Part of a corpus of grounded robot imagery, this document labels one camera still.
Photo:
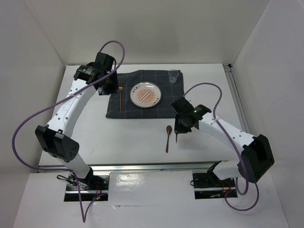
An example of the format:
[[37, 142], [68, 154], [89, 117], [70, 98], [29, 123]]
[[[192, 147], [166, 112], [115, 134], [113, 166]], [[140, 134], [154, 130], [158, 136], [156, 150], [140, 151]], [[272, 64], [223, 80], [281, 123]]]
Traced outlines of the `copper fork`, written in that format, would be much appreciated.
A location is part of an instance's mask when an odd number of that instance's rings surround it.
[[123, 85], [122, 83], [118, 83], [118, 90], [119, 90], [119, 98], [120, 98], [120, 112], [122, 112], [122, 91], [123, 91]]

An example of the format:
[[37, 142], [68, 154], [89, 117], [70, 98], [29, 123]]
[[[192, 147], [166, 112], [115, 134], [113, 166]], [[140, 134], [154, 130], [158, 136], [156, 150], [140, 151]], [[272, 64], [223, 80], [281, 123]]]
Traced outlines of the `dark grey checked cloth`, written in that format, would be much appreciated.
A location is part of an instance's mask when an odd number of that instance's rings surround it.
[[[171, 104], [184, 95], [183, 73], [179, 71], [176, 83], [171, 84], [166, 70], [137, 70], [118, 74], [118, 82], [122, 83], [122, 112], [120, 112], [119, 93], [111, 94], [106, 118], [109, 119], [164, 119], [174, 118], [175, 112]], [[152, 108], [139, 108], [130, 100], [131, 88], [137, 83], [151, 82], [156, 84], [162, 93], [158, 105]]]

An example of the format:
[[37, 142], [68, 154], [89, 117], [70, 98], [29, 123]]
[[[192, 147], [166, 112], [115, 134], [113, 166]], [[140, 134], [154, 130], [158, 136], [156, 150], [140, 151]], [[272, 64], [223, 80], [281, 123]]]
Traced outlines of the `patterned glass plate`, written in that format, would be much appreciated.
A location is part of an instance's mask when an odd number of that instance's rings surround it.
[[152, 108], [161, 101], [162, 92], [160, 88], [151, 82], [137, 83], [131, 88], [131, 102], [143, 109]]

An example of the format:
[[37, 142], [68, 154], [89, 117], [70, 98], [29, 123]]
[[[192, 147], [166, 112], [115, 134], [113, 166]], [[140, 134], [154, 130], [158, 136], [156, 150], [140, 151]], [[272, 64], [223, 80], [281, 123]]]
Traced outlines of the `clear plastic cup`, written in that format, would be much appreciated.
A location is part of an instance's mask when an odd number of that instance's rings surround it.
[[178, 70], [175, 70], [175, 69], [171, 69], [171, 70], [168, 72], [169, 82], [170, 82], [171, 84], [176, 83], [178, 76], [179, 76], [179, 71], [178, 71]]

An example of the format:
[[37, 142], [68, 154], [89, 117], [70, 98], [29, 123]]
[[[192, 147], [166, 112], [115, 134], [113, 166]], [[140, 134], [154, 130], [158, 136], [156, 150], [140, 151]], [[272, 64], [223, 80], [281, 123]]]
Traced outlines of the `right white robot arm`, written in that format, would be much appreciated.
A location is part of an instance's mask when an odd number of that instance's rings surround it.
[[175, 134], [189, 133], [194, 127], [238, 152], [237, 160], [220, 160], [208, 169], [207, 180], [210, 185], [218, 186], [223, 180], [238, 177], [256, 184], [274, 165], [271, 146], [264, 135], [246, 133], [219, 119], [209, 108], [203, 105], [194, 107], [184, 97], [171, 106], [175, 111]]

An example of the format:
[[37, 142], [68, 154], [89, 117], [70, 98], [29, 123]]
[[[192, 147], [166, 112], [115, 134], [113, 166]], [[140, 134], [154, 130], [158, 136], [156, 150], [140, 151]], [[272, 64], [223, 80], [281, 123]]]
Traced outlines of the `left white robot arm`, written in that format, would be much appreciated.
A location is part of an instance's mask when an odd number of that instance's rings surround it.
[[100, 95], [118, 92], [116, 73], [102, 82], [97, 82], [110, 73], [115, 64], [114, 57], [99, 52], [94, 62], [81, 65], [74, 74], [68, 93], [71, 98], [59, 107], [45, 126], [39, 125], [35, 130], [43, 151], [59, 160], [67, 169], [74, 171], [78, 186], [84, 190], [102, 187], [104, 180], [93, 174], [93, 169], [79, 154], [79, 144], [71, 136], [83, 109], [96, 92]]

